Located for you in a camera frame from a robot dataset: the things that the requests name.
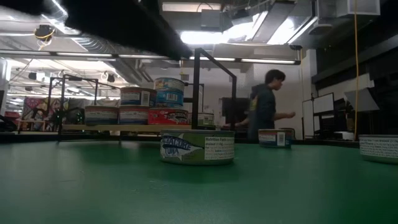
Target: wooden shelf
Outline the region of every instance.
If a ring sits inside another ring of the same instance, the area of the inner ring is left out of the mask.
[[[190,125],[84,125],[84,124],[64,124],[63,130],[85,130],[85,131],[132,131],[132,132],[160,132],[166,129],[191,129]]]

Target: green can label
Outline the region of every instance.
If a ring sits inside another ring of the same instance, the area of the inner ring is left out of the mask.
[[[234,157],[234,137],[228,134],[165,133],[160,143],[165,160],[201,162]]]

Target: hand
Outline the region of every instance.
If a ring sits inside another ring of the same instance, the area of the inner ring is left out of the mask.
[[[296,116],[296,112],[291,112],[287,114],[287,118],[293,118],[294,116]]]

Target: can label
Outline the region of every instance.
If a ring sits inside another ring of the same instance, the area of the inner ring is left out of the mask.
[[[158,78],[155,80],[155,90],[178,90],[184,92],[185,84],[183,81],[174,78]]]
[[[130,90],[121,93],[121,105],[155,106],[156,93],[141,90]]]
[[[164,160],[182,162],[234,158],[234,134],[165,133],[160,142]]]
[[[149,110],[148,124],[188,124],[188,111],[173,110]]]
[[[362,155],[398,158],[398,139],[396,138],[359,138]]]
[[[157,92],[156,101],[158,103],[173,103],[183,105],[183,93],[169,90],[159,90]]]
[[[120,124],[147,124],[148,110],[130,109],[120,111]]]
[[[290,131],[261,131],[259,130],[259,142],[264,147],[290,147],[292,132]]]
[[[117,124],[118,112],[117,111],[99,111],[99,110],[86,110],[85,111],[86,124]]]

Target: black metal rack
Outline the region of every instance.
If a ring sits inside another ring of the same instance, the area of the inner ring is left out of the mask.
[[[54,86],[52,86],[52,82],[54,80],[60,80],[60,81],[58,83],[56,83]],[[51,107],[50,102],[51,102],[52,89],[55,88],[60,82],[62,82],[60,111],[63,111],[63,103],[64,103],[64,99],[65,99],[65,82],[66,82],[66,80],[77,81],[77,82],[81,82],[81,81],[84,80],[84,81],[95,83],[94,105],[97,105],[98,84],[109,86],[109,87],[111,87],[113,89],[119,89],[119,87],[116,87],[116,86],[112,86],[112,85],[105,84],[105,83],[100,83],[97,78],[82,78],[82,77],[76,77],[74,75],[69,75],[69,74],[64,74],[62,76],[62,78],[60,78],[60,77],[51,77],[50,78],[50,86],[49,86],[49,102],[47,103],[47,114],[50,112],[50,107]],[[62,134],[62,118],[63,118],[63,116],[60,116],[58,118],[58,123],[59,123],[58,137],[59,138],[60,138],[60,135]]]
[[[200,77],[200,55],[205,56],[220,69],[226,72],[232,78],[232,98],[231,106],[234,108],[236,103],[236,75],[229,71],[224,65],[219,63],[214,57],[202,48],[195,49],[195,59],[193,64],[193,101],[192,101],[192,129],[198,129],[198,110],[199,110],[199,77]],[[235,115],[231,112],[232,120],[230,130],[235,130]]]

